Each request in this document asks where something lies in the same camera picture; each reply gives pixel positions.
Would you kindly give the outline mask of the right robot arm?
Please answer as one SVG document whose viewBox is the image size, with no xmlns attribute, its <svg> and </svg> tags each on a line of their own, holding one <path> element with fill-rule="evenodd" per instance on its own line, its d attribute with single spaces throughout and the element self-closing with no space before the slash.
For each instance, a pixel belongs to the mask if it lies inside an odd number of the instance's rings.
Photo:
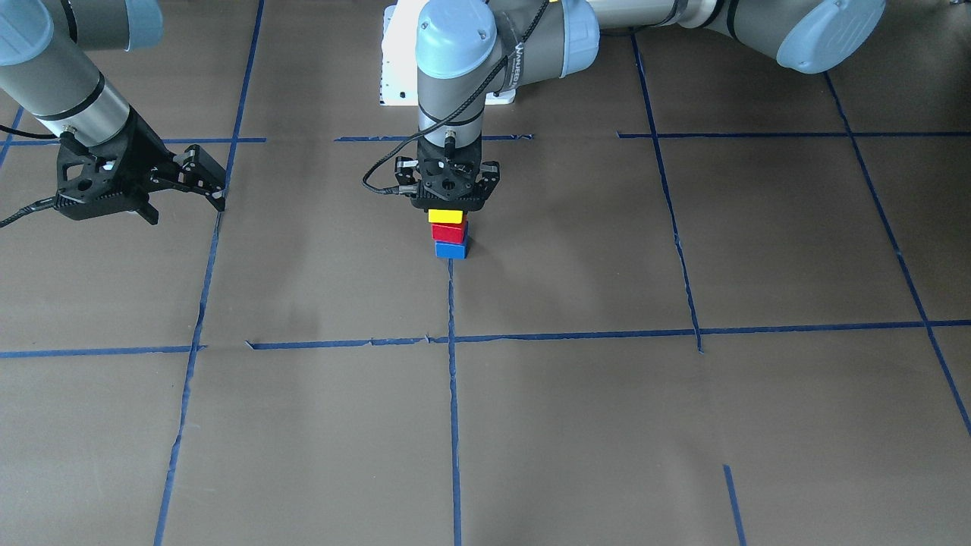
<svg viewBox="0 0 971 546">
<path fill-rule="evenodd" d="M 136 213 L 159 222 L 153 191 L 204 196 L 225 210 L 225 169 L 201 146 L 173 153 L 88 56 L 159 44 L 164 20 L 156 1 L 4 1 L 2 90 L 59 144 L 55 193 L 22 207 L 55 209 L 80 221 Z"/>
</svg>

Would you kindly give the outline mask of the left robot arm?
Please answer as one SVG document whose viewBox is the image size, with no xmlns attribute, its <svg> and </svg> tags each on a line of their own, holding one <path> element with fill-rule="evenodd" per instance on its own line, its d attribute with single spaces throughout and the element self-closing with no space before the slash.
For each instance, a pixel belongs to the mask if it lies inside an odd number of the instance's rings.
<svg viewBox="0 0 971 546">
<path fill-rule="evenodd" d="M 710 29 L 804 74 L 849 58 L 885 1 L 399 1 L 384 53 L 409 52 L 416 76 L 415 158 L 388 154 L 395 182 L 381 196 L 413 207 L 475 212 L 500 181 L 482 159 L 493 94 L 561 79 L 593 65 L 606 37 L 645 29 Z"/>
</svg>

